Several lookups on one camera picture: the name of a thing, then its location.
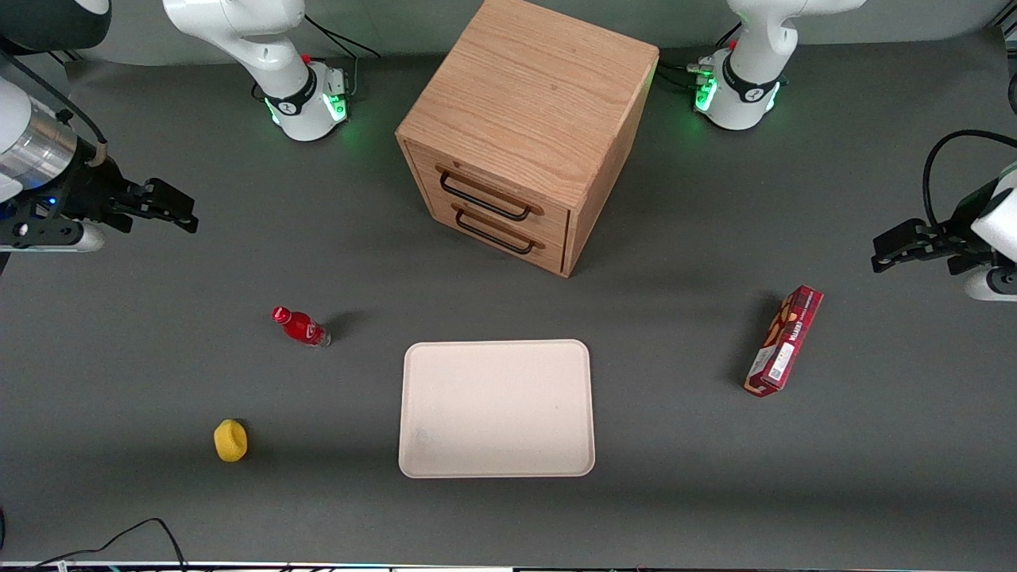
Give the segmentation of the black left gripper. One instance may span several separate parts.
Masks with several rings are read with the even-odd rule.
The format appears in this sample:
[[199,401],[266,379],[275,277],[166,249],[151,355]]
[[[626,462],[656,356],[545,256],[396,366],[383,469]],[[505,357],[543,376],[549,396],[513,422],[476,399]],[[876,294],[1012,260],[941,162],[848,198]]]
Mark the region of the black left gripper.
[[971,229],[994,195],[998,179],[959,202],[942,224],[945,240],[925,221],[904,221],[874,238],[872,271],[876,274],[911,261],[947,258],[950,275],[961,275],[994,261],[994,249]]

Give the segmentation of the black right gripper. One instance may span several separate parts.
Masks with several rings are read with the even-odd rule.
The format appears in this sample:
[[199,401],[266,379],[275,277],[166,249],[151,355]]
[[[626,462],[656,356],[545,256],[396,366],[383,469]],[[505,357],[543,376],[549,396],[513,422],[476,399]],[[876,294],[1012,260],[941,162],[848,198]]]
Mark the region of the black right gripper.
[[199,229],[193,215],[194,199],[162,179],[145,181],[146,202],[137,191],[141,186],[126,179],[111,159],[91,167],[74,163],[65,174],[60,189],[60,214],[72,220],[87,220],[130,233],[135,218],[153,218],[171,223],[188,233]]

